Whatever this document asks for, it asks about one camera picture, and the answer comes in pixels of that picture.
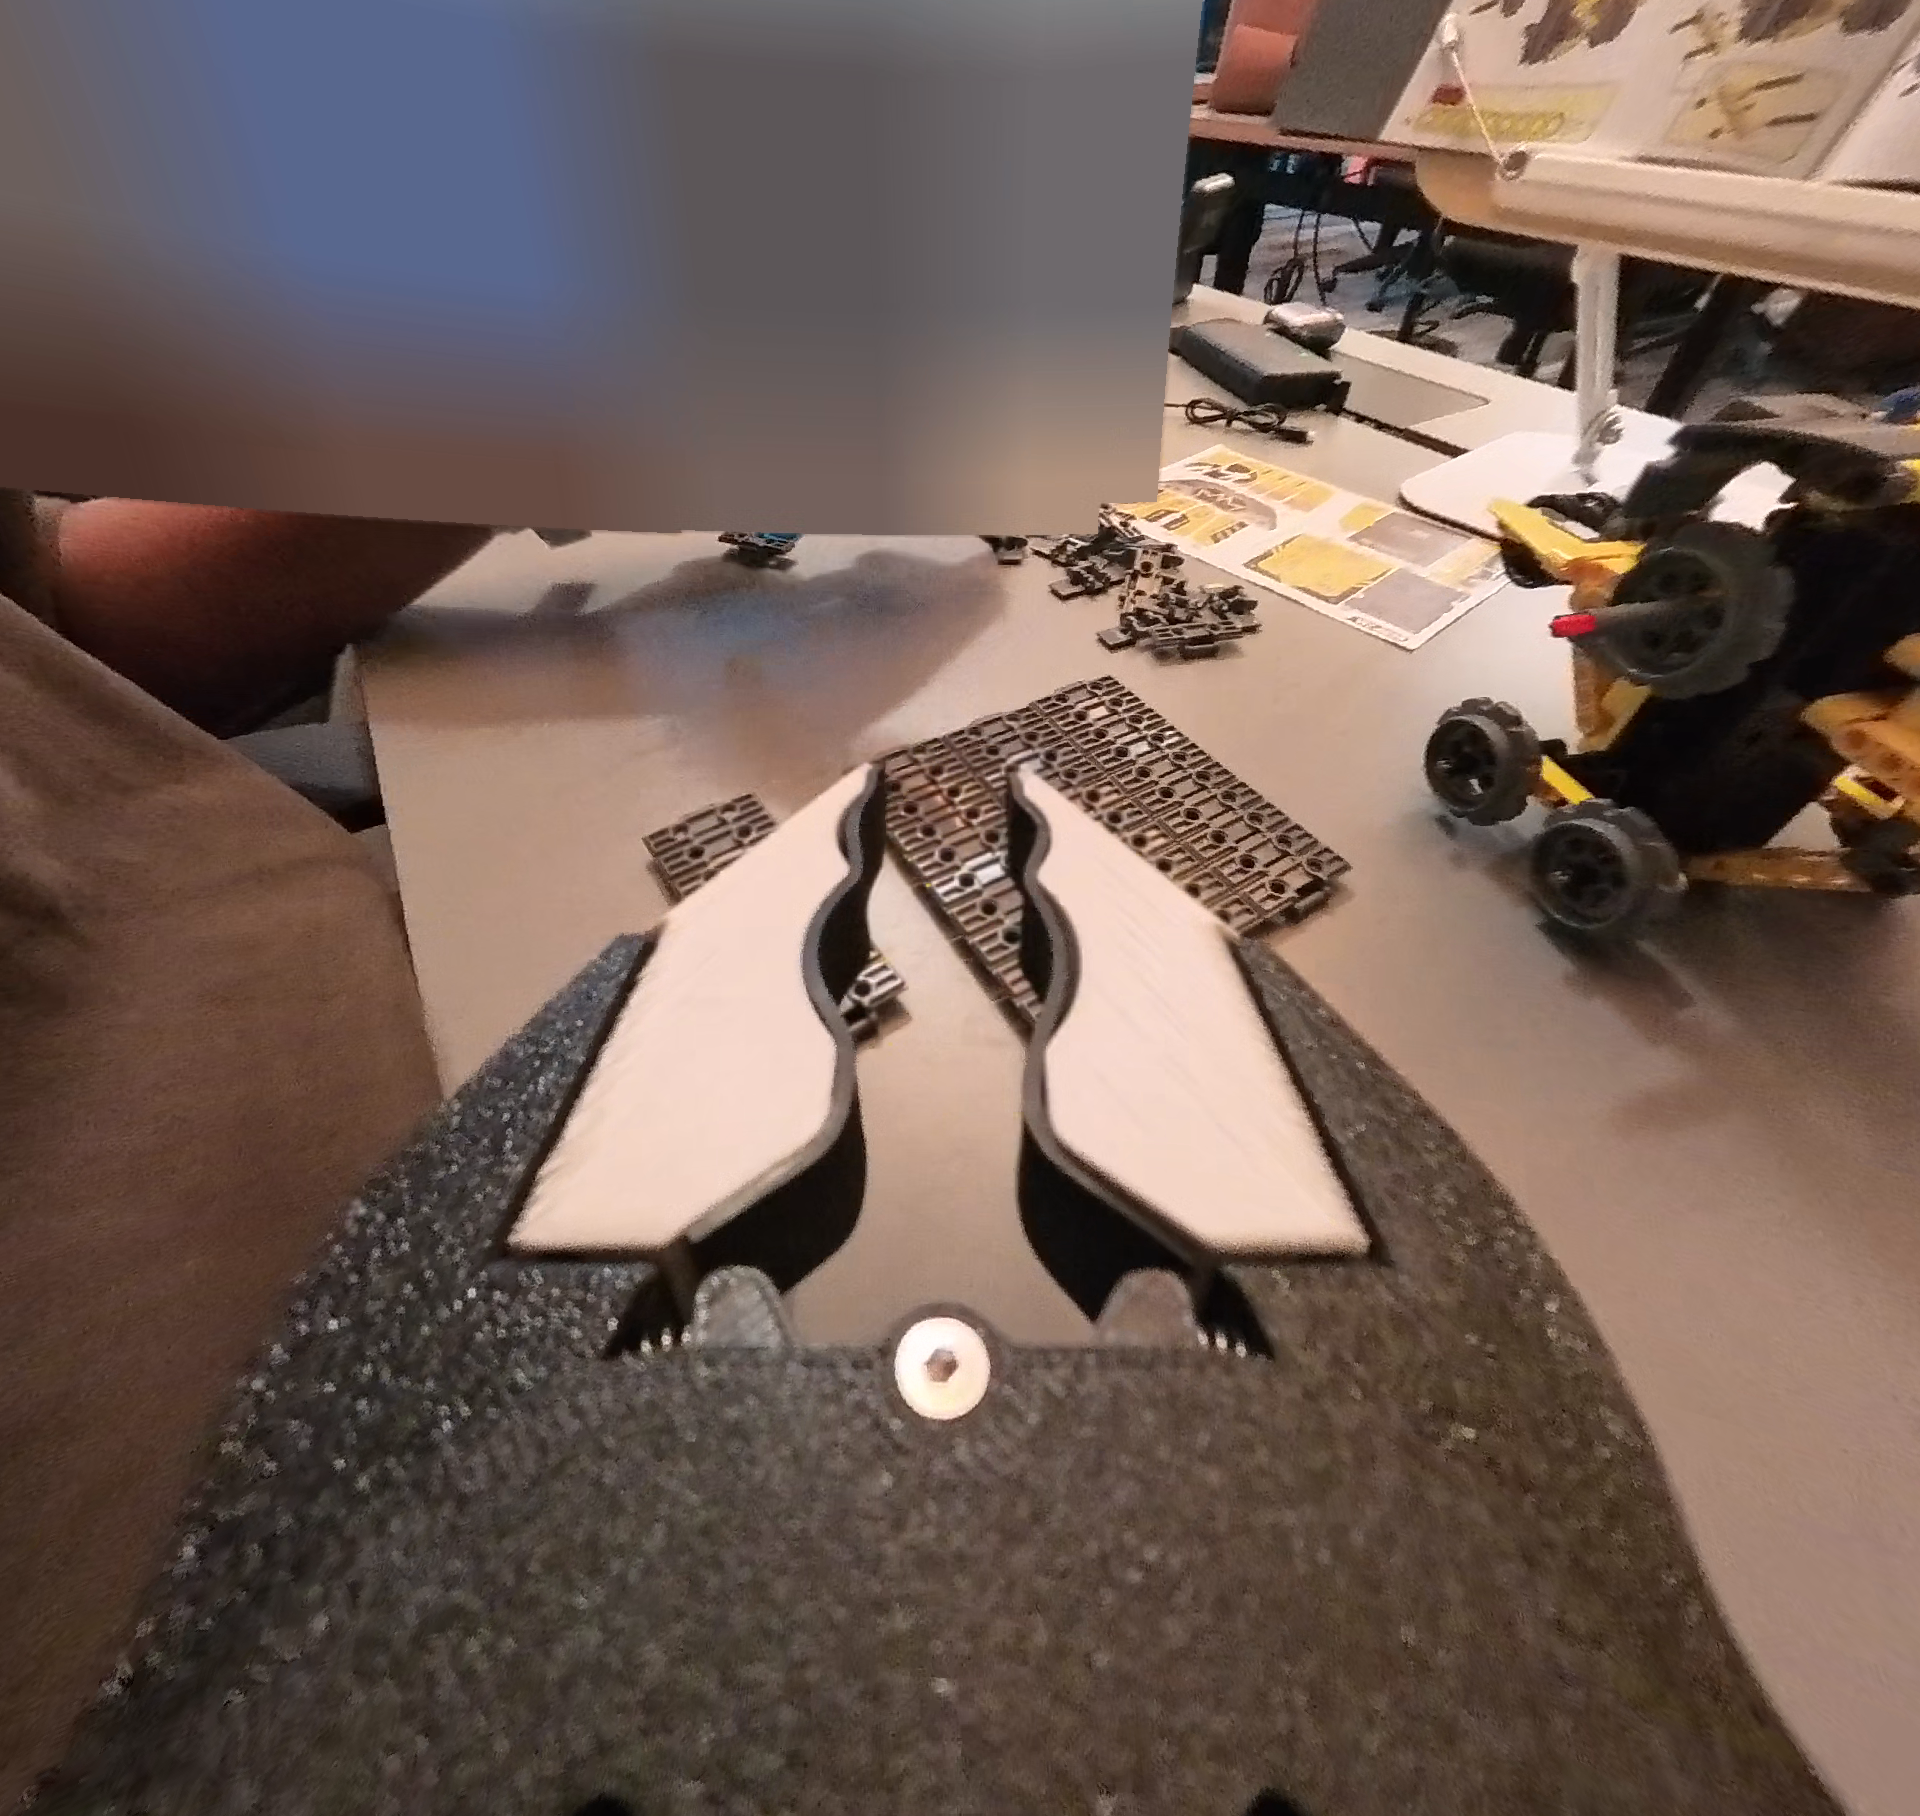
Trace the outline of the black office chair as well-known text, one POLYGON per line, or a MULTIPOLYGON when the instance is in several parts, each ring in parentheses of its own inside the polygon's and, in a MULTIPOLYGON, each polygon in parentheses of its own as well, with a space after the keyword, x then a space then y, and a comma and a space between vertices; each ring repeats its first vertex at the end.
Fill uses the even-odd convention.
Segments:
POLYGON ((1435 221, 1418 233, 1381 227, 1379 242, 1339 262, 1332 287, 1372 277, 1377 333, 1439 355, 1492 363, 1534 378, 1554 340, 1575 329, 1573 248, 1435 221))

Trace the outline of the open instruction booklet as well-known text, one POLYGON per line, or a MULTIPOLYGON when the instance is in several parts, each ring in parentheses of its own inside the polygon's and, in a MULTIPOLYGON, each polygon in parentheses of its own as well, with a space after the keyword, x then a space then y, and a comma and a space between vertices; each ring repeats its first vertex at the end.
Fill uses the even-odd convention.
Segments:
POLYGON ((1449 0, 1383 133, 1916 191, 1918 0, 1449 0))

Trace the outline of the yellow black toy vehicle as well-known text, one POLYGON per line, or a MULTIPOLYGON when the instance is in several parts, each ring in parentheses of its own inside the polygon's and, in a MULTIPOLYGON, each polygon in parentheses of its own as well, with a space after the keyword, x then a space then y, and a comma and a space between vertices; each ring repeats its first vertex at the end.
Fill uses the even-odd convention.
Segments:
POLYGON ((1457 822, 1541 812, 1548 920, 1627 940, 1692 885, 1916 896, 1916 427, 1682 427, 1616 490, 1484 517, 1510 581, 1568 596, 1575 732, 1464 698, 1421 772, 1457 822))

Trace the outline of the black power bank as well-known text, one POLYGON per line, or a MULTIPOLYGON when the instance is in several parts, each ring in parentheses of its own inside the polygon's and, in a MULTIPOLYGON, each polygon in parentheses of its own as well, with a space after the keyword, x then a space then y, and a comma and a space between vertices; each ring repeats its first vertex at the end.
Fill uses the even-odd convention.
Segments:
POLYGON ((1331 355, 1263 325, 1232 319, 1176 325, 1169 351, 1242 407, 1339 414, 1349 401, 1349 378, 1331 355))

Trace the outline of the mat of joined track links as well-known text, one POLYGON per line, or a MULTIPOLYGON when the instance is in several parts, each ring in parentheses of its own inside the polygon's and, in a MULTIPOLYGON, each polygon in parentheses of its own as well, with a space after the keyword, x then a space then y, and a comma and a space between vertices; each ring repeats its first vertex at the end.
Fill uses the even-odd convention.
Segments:
POLYGON ((1349 863, 1116 678, 1076 681, 878 759, 909 885, 995 1004, 1029 1030, 1006 772, 1035 764, 1092 821, 1222 918, 1266 937, 1334 902, 1349 863))

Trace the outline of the person's left forearm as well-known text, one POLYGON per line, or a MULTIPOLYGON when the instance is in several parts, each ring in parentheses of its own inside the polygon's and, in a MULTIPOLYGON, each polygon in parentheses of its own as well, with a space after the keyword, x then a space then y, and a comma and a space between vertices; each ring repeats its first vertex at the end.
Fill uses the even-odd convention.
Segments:
POLYGON ((386 627, 489 541, 482 525, 87 500, 55 525, 52 620, 213 732, 386 627))

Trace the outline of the yellow black sticker sheet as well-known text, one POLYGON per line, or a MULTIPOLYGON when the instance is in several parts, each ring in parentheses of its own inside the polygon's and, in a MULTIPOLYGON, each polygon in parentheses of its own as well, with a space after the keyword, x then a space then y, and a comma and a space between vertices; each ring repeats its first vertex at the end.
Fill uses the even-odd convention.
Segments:
POLYGON ((1492 539, 1228 446, 1169 464, 1158 493, 1122 511, 1241 584, 1406 652, 1507 585, 1492 539))

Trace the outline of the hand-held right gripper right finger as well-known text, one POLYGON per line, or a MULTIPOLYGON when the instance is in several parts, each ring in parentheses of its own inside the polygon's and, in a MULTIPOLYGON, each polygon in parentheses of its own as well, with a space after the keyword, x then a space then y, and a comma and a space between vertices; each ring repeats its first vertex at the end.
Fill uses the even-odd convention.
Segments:
POLYGON ((1244 943, 1040 767, 1009 767, 1004 817, 1038 999, 1020 1228, 1051 1281, 1100 1316, 1158 1276, 1204 1316, 1241 1265, 1367 1259, 1244 943))

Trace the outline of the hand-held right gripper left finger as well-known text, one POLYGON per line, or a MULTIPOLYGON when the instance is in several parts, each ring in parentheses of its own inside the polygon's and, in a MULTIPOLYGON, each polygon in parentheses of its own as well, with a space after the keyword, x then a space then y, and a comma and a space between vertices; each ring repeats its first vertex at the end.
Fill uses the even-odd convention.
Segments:
POLYGON ((637 1258, 691 1294, 783 1290, 851 1238, 865 1188, 845 999, 872 958, 877 764, 845 772, 654 930, 505 1230, 520 1258, 637 1258))

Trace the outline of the brown box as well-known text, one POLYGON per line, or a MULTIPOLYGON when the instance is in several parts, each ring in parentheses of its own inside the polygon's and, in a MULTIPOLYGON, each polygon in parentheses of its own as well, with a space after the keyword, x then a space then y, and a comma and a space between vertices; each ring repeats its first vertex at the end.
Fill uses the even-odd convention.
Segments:
POLYGON ((1297 4, 1232 0, 1212 67, 1212 114, 1263 118, 1274 112, 1300 36, 1297 4))

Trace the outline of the pile of track links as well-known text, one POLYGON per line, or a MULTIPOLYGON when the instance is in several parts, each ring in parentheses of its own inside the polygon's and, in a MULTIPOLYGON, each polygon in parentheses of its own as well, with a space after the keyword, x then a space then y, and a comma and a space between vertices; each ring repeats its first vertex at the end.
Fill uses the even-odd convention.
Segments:
POLYGON ((1105 517, 1086 535, 1030 537, 1029 548, 1057 571, 1049 592, 1059 600, 1115 600, 1096 631, 1107 652, 1215 659, 1260 630, 1249 591, 1191 581, 1174 544, 1122 518, 1105 517))

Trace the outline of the strip of joined track links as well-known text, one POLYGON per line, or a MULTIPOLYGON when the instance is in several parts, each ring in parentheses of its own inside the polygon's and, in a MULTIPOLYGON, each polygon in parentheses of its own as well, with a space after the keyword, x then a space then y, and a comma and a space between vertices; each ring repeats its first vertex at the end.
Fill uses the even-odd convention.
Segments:
MULTIPOLYGON (((703 806, 688 817, 642 836, 647 865, 667 907, 677 907, 706 888, 723 868, 732 868, 752 846, 764 844, 780 822, 750 793, 703 806)), ((883 1035, 904 1013, 904 978, 880 950, 872 948, 838 1013, 857 1044, 883 1035)))

